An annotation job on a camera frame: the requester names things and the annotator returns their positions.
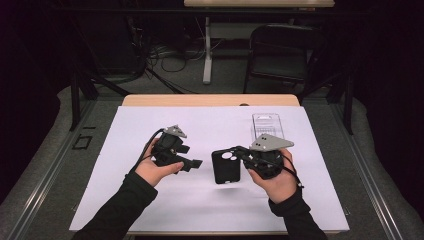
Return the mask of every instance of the black phone case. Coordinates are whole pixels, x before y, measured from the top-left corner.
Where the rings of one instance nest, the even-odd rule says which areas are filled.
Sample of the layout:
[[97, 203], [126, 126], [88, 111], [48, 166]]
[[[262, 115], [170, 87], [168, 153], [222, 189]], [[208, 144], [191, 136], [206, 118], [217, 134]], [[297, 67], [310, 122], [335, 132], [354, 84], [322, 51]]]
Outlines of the black phone case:
[[212, 152], [213, 173], [215, 182], [223, 184], [240, 181], [240, 158], [236, 157], [234, 150], [225, 149]]

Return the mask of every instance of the person's left hand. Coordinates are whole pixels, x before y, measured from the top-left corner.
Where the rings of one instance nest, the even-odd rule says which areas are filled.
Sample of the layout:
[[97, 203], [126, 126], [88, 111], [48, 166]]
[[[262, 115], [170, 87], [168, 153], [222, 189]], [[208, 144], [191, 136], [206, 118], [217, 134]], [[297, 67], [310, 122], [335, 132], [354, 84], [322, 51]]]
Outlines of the person's left hand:
[[143, 158], [147, 158], [141, 161], [135, 170], [135, 172], [144, 180], [146, 180], [146, 182], [148, 182], [152, 187], [155, 187], [162, 178], [180, 171], [184, 165], [183, 162], [178, 162], [167, 166], [158, 167], [152, 161], [150, 156], [152, 154], [153, 145], [155, 145], [158, 140], [158, 138], [153, 139], [152, 143], [149, 145], [146, 153], [143, 156]]

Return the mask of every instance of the black curtain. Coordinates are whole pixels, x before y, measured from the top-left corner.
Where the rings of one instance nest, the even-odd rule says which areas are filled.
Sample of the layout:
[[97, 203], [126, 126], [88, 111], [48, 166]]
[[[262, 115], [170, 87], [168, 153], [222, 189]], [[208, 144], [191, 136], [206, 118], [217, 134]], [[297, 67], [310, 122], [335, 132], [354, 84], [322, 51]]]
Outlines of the black curtain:
[[52, 127], [69, 71], [38, 1], [6, 1], [0, 11], [3, 202]]
[[355, 96], [367, 108], [382, 165], [424, 219], [424, 18], [413, 1], [384, 7], [387, 18], [355, 77]]

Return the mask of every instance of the wooden table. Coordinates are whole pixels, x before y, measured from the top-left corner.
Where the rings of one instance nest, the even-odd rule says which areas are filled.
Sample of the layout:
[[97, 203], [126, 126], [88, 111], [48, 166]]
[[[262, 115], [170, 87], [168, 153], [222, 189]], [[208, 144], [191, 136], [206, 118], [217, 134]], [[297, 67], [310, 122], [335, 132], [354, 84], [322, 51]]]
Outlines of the wooden table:
[[291, 94], [132, 94], [122, 106], [300, 106]]

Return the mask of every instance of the gray floor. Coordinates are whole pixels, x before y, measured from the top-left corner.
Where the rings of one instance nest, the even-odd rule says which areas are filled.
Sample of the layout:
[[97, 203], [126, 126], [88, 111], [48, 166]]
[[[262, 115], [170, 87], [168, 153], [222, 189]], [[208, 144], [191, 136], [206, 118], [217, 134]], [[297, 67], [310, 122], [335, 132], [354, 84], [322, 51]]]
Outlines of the gray floor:
[[[185, 68], [175, 73], [164, 71], [160, 64], [154, 69], [162, 77], [196, 93], [241, 93], [245, 65], [245, 52], [236, 51], [234, 54], [222, 45], [214, 51], [210, 85], [202, 83], [202, 59], [187, 61]], [[182, 62], [169, 58], [164, 66], [176, 69], [182, 66]], [[148, 75], [120, 86], [133, 93], [172, 94]], [[68, 131], [70, 89], [59, 93], [62, 104], [55, 125], [0, 207], [0, 239], [71, 238], [68, 228], [74, 210], [116, 109], [122, 103], [122, 97], [113, 91], [100, 85], [97, 87], [101, 93], [97, 101], [86, 101], [81, 97], [83, 119], [74, 132]], [[292, 89], [275, 83], [252, 82], [249, 91], [285, 93]], [[326, 89], [321, 89], [306, 99], [303, 106], [351, 228], [348, 232], [330, 236], [330, 239], [424, 239], [423, 222], [402, 198], [378, 161], [366, 109], [354, 101], [355, 134], [350, 136], [341, 126], [341, 105], [328, 105], [324, 100], [325, 93]], [[78, 137], [84, 136], [91, 137], [90, 145], [87, 149], [78, 149], [80, 144], [84, 145]]]

